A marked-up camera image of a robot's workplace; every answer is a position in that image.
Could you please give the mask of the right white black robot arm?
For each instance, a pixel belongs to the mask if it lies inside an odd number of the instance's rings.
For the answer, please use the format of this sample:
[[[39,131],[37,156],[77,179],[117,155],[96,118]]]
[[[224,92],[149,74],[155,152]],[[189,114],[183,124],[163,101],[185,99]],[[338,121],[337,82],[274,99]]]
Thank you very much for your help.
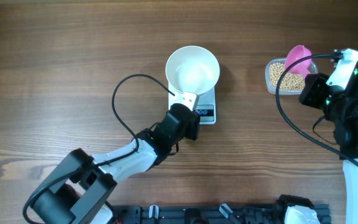
[[[333,135],[342,154],[346,183],[346,223],[358,223],[358,62],[347,73],[345,86],[334,85],[322,73],[307,75],[299,101],[321,109],[335,126]]]

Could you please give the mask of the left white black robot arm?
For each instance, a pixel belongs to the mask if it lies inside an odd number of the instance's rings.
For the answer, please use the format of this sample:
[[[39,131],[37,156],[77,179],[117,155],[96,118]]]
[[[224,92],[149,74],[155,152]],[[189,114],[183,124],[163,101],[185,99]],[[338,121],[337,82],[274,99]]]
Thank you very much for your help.
[[[164,119],[135,135],[125,147],[106,154],[71,151],[30,195],[31,208],[45,223],[91,223],[118,183],[159,165],[183,138],[196,140],[200,116],[183,104],[171,105]]]

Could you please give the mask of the white digital kitchen scale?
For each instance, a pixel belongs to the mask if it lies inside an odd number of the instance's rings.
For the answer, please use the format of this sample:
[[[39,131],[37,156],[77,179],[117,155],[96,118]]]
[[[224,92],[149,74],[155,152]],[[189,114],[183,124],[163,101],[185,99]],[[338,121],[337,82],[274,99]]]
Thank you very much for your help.
[[[198,104],[193,110],[198,113],[200,117],[200,124],[214,124],[216,122],[216,99],[215,89],[212,87],[209,91],[200,94],[204,91],[203,82],[186,82],[183,84],[183,92],[187,91],[195,93],[199,96]],[[168,89],[175,93],[180,92],[172,83],[168,84]]]

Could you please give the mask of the white round bowl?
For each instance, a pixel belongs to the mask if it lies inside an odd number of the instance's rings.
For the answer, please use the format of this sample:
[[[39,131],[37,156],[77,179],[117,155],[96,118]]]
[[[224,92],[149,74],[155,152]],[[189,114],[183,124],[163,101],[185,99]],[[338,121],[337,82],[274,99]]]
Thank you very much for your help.
[[[175,91],[199,96],[215,87],[220,71],[217,58],[209,50],[195,45],[176,50],[165,66],[166,78]]]

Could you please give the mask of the clear plastic container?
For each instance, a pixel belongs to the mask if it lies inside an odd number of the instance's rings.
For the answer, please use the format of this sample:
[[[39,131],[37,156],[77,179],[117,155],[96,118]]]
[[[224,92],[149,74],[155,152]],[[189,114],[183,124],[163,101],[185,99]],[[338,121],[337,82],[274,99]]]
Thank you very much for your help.
[[[274,95],[276,92],[276,86],[281,74],[285,71],[284,58],[276,58],[270,61],[265,68],[265,81],[267,91]],[[288,72],[281,84],[281,95],[299,95],[305,87],[304,78],[297,73]]]

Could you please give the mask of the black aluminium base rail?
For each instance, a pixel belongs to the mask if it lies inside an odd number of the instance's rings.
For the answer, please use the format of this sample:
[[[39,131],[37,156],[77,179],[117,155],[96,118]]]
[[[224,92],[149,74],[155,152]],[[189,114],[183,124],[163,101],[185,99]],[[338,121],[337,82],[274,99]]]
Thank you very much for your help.
[[[331,224],[328,204],[282,194],[274,203],[230,206],[149,207],[115,206],[113,223],[322,223]]]

